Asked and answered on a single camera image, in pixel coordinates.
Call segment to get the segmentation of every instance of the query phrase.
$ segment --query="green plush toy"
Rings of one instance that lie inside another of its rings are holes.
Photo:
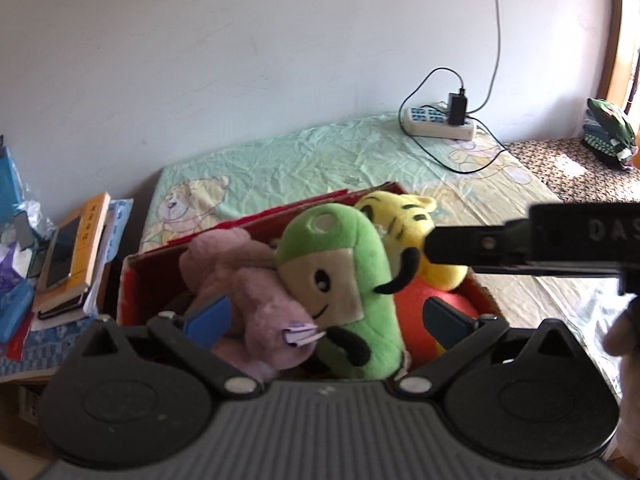
[[[285,229],[276,256],[290,293],[326,335],[316,354],[345,379],[382,380],[404,359],[393,296],[414,277],[420,253],[407,248],[391,275],[385,248],[359,210],[322,204]]]

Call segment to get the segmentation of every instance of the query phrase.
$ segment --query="red plush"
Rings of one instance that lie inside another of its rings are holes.
[[[442,298],[468,316],[479,316],[476,308],[461,294],[433,288],[420,276],[414,278],[408,286],[394,295],[402,338],[407,351],[411,354],[411,370],[433,361],[442,354],[442,348],[436,345],[435,339],[426,331],[422,323],[422,306],[431,296]]]

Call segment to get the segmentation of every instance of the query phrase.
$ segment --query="patterned bedspread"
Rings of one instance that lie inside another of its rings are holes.
[[[473,142],[421,142],[439,160],[460,170],[486,164],[499,150],[486,134]],[[167,166],[148,212],[140,249],[160,247],[225,219],[387,180],[435,197],[436,225],[500,224],[526,215],[531,203],[558,200],[507,152],[479,173],[451,173],[401,133],[395,115],[384,115],[258,140]],[[598,335],[591,333],[606,327],[593,328],[584,322],[594,310],[623,308],[625,300],[615,295],[614,280],[480,279],[513,326],[536,326],[545,317],[567,320],[618,389],[617,363],[604,355]]]

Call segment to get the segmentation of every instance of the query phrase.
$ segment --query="gray ribbed surface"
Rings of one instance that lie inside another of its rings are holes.
[[[43,480],[605,480],[603,462],[553,471],[493,463],[462,447],[428,403],[379,383],[274,383],[260,399],[229,402],[189,449],[126,472],[55,464]]]

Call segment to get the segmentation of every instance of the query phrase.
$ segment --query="orange book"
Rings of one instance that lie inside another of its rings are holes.
[[[47,275],[55,245],[51,244],[38,280],[38,290],[32,307],[34,312],[46,312],[89,289],[94,278],[95,259],[110,201],[111,197],[108,193],[100,193],[71,212],[60,224],[62,227],[80,218],[71,261],[71,273],[59,286],[47,289]]]

